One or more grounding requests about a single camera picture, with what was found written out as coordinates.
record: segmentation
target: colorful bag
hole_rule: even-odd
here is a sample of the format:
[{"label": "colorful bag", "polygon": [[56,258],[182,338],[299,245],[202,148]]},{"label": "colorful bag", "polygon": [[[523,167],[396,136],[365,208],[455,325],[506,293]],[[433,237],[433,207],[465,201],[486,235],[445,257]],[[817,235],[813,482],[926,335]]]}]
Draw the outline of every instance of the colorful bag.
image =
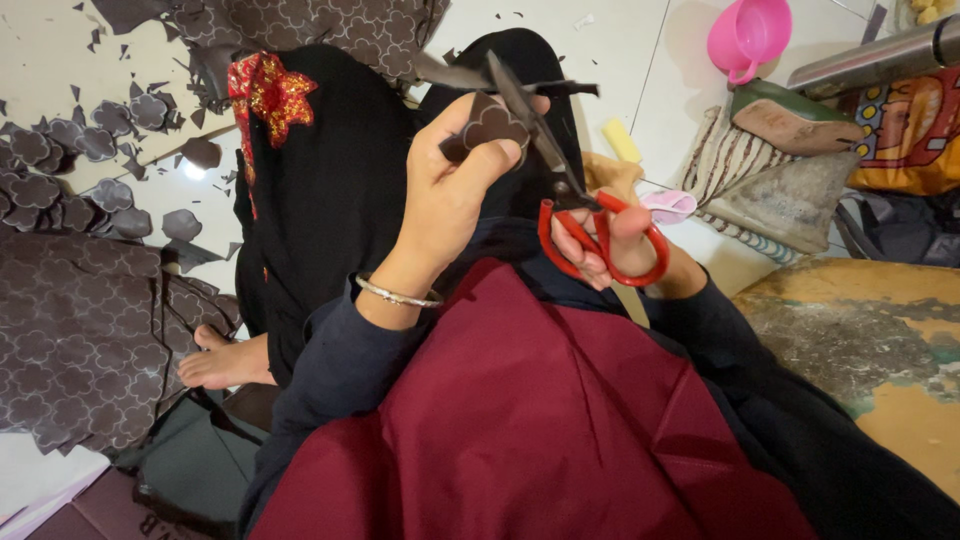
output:
[{"label": "colorful bag", "polygon": [[855,119],[867,135],[848,186],[939,195],[960,186],[960,67],[860,94]]}]

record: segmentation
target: pink cloth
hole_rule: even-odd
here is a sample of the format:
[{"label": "pink cloth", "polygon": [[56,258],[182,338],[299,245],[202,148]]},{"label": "pink cloth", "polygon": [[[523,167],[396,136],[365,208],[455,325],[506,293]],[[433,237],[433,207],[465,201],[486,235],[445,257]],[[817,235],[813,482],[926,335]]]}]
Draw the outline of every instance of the pink cloth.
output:
[{"label": "pink cloth", "polygon": [[697,209],[696,198],[679,189],[647,193],[640,197],[640,203],[650,210],[654,221],[662,225],[682,223]]}]

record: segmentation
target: brown patterned leather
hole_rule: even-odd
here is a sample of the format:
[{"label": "brown patterned leather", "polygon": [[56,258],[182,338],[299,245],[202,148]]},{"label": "brown patterned leather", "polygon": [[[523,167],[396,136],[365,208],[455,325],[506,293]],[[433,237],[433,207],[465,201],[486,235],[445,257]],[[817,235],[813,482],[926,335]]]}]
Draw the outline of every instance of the brown patterned leather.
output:
[{"label": "brown patterned leather", "polygon": [[449,0],[188,0],[173,11],[182,36],[201,47],[289,51],[329,43],[388,81],[412,80],[413,57]]},{"label": "brown patterned leather", "polygon": [[138,442],[183,389],[193,330],[240,324],[235,299],[160,270],[157,248],[0,225],[0,431],[44,454]]}]

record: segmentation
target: bare foot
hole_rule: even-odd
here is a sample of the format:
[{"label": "bare foot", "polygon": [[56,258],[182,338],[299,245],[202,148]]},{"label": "bare foot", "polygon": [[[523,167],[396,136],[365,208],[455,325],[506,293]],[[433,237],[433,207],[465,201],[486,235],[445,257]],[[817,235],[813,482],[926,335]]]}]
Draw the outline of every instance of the bare foot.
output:
[{"label": "bare foot", "polygon": [[209,390],[246,382],[276,384],[267,357],[267,334],[247,341],[228,342],[208,325],[197,328],[194,341],[208,351],[194,353],[180,362],[177,374],[183,384]]}]

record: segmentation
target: pink plastic cup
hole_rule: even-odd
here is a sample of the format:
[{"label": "pink plastic cup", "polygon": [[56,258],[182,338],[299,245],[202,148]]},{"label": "pink plastic cup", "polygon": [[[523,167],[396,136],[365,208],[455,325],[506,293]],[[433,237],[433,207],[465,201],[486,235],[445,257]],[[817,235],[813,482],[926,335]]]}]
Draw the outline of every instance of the pink plastic cup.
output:
[{"label": "pink plastic cup", "polygon": [[745,85],[762,63],[783,53],[792,32],[786,0],[736,0],[713,23],[707,52],[714,65],[730,71],[731,83]]}]

